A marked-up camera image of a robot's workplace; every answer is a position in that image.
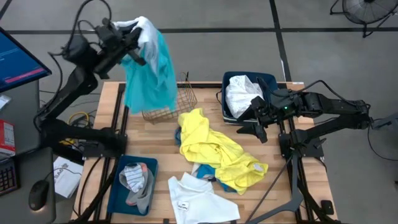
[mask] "computer monitor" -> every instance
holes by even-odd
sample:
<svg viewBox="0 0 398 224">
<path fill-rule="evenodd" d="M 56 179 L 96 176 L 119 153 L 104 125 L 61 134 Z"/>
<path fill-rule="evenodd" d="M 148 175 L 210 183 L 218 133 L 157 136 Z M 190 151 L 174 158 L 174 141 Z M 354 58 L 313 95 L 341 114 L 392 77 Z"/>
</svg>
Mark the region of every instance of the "computer monitor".
<svg viewBox="0 0 398 224">
<path fill-rule="evenodd" d="M 0 27 L 0 92 L 50 74 L 49 68 Z"/>
</svg>

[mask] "blue tray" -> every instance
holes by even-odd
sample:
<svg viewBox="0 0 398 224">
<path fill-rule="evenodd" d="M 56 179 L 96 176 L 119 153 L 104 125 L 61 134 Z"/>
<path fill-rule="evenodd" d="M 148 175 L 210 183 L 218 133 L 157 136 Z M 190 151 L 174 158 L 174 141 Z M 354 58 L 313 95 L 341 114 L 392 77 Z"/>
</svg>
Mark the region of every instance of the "blue tray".
<svg viewBox="0 0 398 224">
<path fill-rule="evenodd" d="M 223 118 L 225 123 L 229 124 L 248 124 L 252 122 L 257 122 L 255 119 L 253 120 L 245 120 L 242 122 L 238 122 L 236 118 L 234 118 L 231 114 L 231 111 L 228 108 L 228 105 L 226 104 L 225 100 L 225 94 L 226 94 L 226 87 L 229 85 L 229 79 L 231 77 L 237 76 L 237 75 L 246 75 L 252 83 L 257 83 L 257 77 L 262 78 L 269 86 L 269 88 L 274 91 L 278 89 L 278 84 L 276 82 L 276 79 L 273 75 L 266 74 L 266 73 L 258 73 L 258 72 L 226 72 L 223 77 L 223 85 L 221 87 L 221 94 L 222 94 L 222 109 L 223 109 Z M 271 94 L 269 91 L 266 91 L 265 93 L 262 93 L 264 95 L 264 99 L 270 100 Z"/>
<path fill-rule="evenodd" d="M 152 188 L 152 193 L 149 200 L 149 206 L 145 214 L 141 214 L 137 208 L 137 206 L 130 206 L 126 204 L 126 198 L 129 194 L 129 190 L 125 188 L 119 181 L 119 174 L 124 169 L 127 164 L 133 162 L 143 162 L 147 164 L 148 169 L 154 175 L 154 185 Z M 153 158 L 146 157 L 136 157 L 136 156 L 122 156 L 119 159 L 118 169 L 116 171 L 116 176 L 113 180 L 113 185 L 111 189 L 111 195 L 109 196 L 108 202 L 108 212 L 110 213 L 124 213 L 130 215 L 140 215 L 146 216 L 149 213 L 150 205 L 152 203 L 152 199 L 154 197 L 154 189 L 156 183 L 156 174 L 157 174 L 157 160 Z"/>
</svg>

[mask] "gray cloth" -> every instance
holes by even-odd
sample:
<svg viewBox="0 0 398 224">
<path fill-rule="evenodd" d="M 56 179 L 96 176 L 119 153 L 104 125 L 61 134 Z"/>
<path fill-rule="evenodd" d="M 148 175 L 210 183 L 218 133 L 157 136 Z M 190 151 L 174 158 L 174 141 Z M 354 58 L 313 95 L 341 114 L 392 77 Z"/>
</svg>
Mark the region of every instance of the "gray cloth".
<svg viewBox="0 0 398 224">
<path fill-rule="evenodd" d="M 150 196 L 152 194 L 152 188 L 154 187 L 154 175 L 147 168 L 145 163 L 139 163 L 142 168 L 142 174 L 144 176 L 144 187 L 141 188 L 137 193 L 131 191 L 126 175 L 124 173 L 124 169 L 119 174 L 120 183 L 130 190 L 129 195 L 126 198 L 126 204 L 130 206 L 137 205 L 138 210 L 141 214 L 145 214 L 147 207 L 149 206 Z"/>
</svg>

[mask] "wire basket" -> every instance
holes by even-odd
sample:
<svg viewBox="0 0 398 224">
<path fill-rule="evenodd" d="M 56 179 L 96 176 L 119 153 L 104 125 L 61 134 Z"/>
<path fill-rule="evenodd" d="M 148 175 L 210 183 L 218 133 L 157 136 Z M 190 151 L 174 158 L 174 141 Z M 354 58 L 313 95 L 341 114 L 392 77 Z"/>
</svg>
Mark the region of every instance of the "wire basket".
<svg viewBox="0 0 398 224">
<path fill-rule="evenodd" d="M 180 73 L 180 78 L 177 80 L 177 105 L 174 111 L 169 108 L 161 110 L 143 111 L 142 117 L 144 120 L 149 121 L 152 124 L 167 121 L 173 118 L 177 118 L 184 112 L 189 112 L 194 109 L 198 100 L 192 90 L 191 84 L 188 81 L 189 72 Z"/>
</svg>

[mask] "white cloth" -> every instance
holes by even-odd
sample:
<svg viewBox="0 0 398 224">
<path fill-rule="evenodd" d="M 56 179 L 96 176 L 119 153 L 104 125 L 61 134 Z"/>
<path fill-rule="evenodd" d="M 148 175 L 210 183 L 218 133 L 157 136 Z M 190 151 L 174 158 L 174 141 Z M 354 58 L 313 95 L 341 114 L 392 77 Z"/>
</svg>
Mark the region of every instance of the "white cloth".
<svg viewBox="0 0 398 224">
<path fill-rule="evenodd" d="M 231 77 L 225 90 L 226 104 L 234 118 L 240 117 L 255 97 L 260 96 L 264 99 L 259 84 L 252 83 L 246 75 Z"/>
<path fill-rule="evenodd" d="M 238 206 L 214 194 L 211 182 L 184 173 L 169 179 L 170 197 L 177 224 L 220 223 L 239 220 Z"/>
<path fill-rule="evenodd" d="M 118 29 L 119 27 L 130 26 L 131 24 L 134 24 L 136 22 L 138 23 L 132 28 L 132 31 L 137 27 L 140 27 L 142 29 L 141 34 L 138 38 L 138 46 L 140 48 L 139 53 L 141 52 L 141 50 L 145 50 L 145 61 L 150 65 L 155 75 L 158 75 L 157 62 L 159 61 L 159 46 L 157 45 L 157 29 L 151 23 L 151 21 L 144 16 L 140 16 L 132 21 L 114 22 L 113 24 Z"/>
<path fill-rule="evenodd" d="M 142 168 L 139 164 L 134 167 L 124 167 L 124 175 L 126 175 L 127 184 L 134 193 L 137 193 L 144 187 L 145 179 L 142 174 Z"/>
</svg>

